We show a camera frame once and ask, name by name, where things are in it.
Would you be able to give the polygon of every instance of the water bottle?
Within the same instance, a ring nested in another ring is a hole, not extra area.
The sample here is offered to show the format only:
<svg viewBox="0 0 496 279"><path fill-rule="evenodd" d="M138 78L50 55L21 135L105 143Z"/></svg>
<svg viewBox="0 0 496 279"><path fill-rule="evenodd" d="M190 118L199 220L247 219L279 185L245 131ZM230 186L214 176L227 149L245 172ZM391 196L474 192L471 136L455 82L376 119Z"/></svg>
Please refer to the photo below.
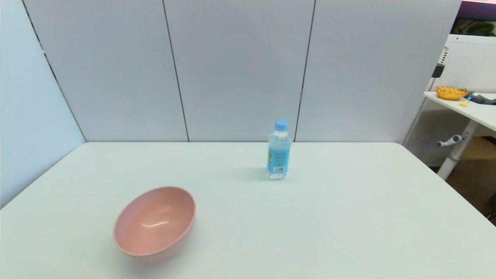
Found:
<svg viewBox="0 0 496 279"><path fill-rule="evenodd" d="M288 135L288 122L277 120L275 131L269 135L267 171L270 179L284 179L288 174L290 148L291 138Z"/></svg>

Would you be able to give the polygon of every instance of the orange bowl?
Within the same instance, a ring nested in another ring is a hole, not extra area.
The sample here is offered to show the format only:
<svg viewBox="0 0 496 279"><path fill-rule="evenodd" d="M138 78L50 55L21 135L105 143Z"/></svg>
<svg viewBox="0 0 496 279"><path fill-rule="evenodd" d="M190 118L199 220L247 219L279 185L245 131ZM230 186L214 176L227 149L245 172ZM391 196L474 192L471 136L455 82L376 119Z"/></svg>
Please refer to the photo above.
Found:
<svg viewBox="0 0 496 279"><path fill-rule="evenodd" d="M117 218L114 241L124 253L155 262L175 254L187 240L195 216L191 194L162 187L129 203Z"/></svg>
<svg viewBox="0 0 496 279"><path fill-rule="evenodd" d="M438 86L435 92L439 98L450 101L458 101L468 94L467 89L457 86Z"/></svg>

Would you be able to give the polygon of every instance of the desk leg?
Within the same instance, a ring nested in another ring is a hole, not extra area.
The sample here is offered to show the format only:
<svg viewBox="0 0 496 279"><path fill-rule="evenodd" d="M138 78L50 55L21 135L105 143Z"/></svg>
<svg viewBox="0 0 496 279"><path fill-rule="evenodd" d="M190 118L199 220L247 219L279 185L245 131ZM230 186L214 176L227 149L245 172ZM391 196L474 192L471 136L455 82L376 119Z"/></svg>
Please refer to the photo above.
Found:
<svg viewBox="0 0 496 279"><path fill-rule="evenodd" d="M451 173L451 171L453 171L458 161L460 161L463 152L465 151L475 134L475 130L477 130L477 126L479 126L479 123L470 120L467 127L463 131L463 140L455 145L453 151L451 151L449 156L442 164L441 168L437 172L437 175L439 175L443 180L446 180L446 178L448 178L449 174Z"/></svg>

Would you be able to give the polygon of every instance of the wall panel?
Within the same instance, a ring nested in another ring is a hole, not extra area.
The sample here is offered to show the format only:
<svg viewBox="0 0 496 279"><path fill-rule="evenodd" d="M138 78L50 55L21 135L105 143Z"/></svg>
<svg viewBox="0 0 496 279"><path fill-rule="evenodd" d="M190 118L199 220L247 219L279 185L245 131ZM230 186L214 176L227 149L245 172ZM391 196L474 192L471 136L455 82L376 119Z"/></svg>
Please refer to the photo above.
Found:
<svg viewBox="0 0 496 279"><path fill-rule="evenodd" d="M0 9L0 208L84 143L21 1Z"/></svg>
<svg viewBox="0 0 496 279"><path fill-rule="evenodd" d="M161 0L25 0L88 141L185 141Z"/></svg>
<svg viewBox="0 0 496 279"><path fill-rule="evenodd" d="M298 141L401 142L458 0L317 0Z"/></svg>
<svg viewBox="0 0 496 279"><path fill-rule="evenodd" d="M313 0L165 0L191 141L294 135Z"/></svg>

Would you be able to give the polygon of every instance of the green leaves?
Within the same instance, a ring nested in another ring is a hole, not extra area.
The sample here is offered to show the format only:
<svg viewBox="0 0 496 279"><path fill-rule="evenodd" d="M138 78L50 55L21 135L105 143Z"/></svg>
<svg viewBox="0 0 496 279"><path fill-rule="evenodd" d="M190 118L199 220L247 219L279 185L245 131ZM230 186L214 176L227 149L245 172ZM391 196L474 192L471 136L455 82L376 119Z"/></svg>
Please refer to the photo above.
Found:
<svg viewBox="0 0 496 279"><path fill-rule="evenodd" d="M493 33L495 26L491 23L477 23L470 26L467 29L467 34L470 35L482 35L482 36L494 36Z"/></svg>

